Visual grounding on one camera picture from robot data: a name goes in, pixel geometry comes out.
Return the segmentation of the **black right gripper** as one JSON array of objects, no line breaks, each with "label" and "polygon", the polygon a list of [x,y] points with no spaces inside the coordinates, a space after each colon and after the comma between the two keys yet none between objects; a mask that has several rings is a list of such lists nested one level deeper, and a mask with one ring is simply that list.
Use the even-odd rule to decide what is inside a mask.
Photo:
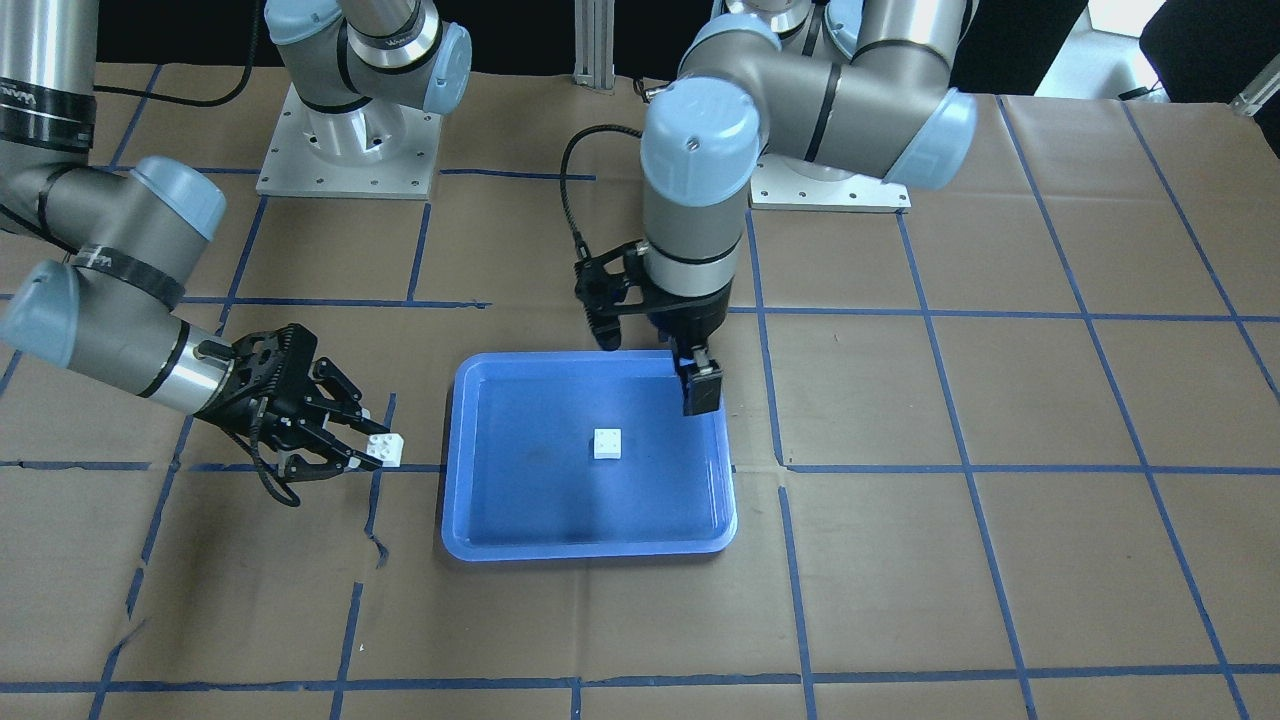
[{"label": "black right gripper", "polygon": [[230,347],[234,357],[221,389],[200,411],[202,421],[250,438],[262,405],[259,441],[280,454],[275,477],[282,483],[381,469],[317,425],[323,414],[343,427],[372,430],[361,391],[329,357],[314,363],[316,347],[316,336],[297,323],[242,337]]}]

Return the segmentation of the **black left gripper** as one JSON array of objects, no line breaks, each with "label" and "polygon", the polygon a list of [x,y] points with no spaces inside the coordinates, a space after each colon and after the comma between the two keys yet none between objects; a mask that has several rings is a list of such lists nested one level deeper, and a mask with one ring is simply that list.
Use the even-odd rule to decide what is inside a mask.
[{"label": "black left gripper", "polygon": [[585,240],[573,241],[575,296],[584,306],[591,334],[600,350],[617,351],[622,345],[621,316],[648,316],[672,340],[684,415],[714,413],[722,405],[724,373],[712,356],[709,342],[728,311],[732,282],[719,282],[707,293],[668,291],[644,265],[657,251],[641,254],[641,245],[637,240],[594,256]]}]

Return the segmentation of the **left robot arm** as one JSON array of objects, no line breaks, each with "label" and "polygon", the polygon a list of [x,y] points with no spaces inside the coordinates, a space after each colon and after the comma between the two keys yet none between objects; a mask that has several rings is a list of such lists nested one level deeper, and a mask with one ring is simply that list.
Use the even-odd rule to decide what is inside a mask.
[{"label": "left robot arm", "polygon": [[758,14],[723,12],[649,104],[640,142],[643,237],[595,255],[576,218],[575,293],[598,346],[644,315],[666,337],[689,416],[721,406],[722,325],[765,154],[925,190],[960,170],[977,101],[954,87],[975,1],[827,1],[838,60],[790,53]]}]

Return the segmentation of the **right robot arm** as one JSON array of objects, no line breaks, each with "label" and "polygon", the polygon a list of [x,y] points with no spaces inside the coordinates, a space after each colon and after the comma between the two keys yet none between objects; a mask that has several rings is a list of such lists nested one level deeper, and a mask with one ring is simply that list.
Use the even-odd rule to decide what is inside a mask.
[{"label": "right robot arm", "polygon": [[[407,110],[449,114],[467,87],[472,38],[430,1],[269,1],[264,15],[330,168],[401,158]],[[3,228],[68,254],[26,277],[4,342],[219,428],[269,489],[396,465],[401,437],[305,327],[232,342],[174,314],[227,200],[170,158],[125,176],[88,164],[97,31],[96,1],[3,4]]]}]

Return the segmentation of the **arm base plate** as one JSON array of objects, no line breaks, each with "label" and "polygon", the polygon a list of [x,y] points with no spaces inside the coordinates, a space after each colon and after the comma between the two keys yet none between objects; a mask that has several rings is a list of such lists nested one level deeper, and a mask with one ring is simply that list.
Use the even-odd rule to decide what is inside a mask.
[{"label": "arm base plate", "polygon": [[289,88],[256,190],[269,197],[426,201],[443,120],[383,100],[320,113]]},{"label": "arm base plate", "polygon": [[759,97],[764,146],[748,179],[751,208],[792,211],[895,213],[911,206],[908,190],[879,178],[861,176],[845,165],[829,167],[808,159],[814,135],[828,138],[835,118],[792,127],[778,120]]}]

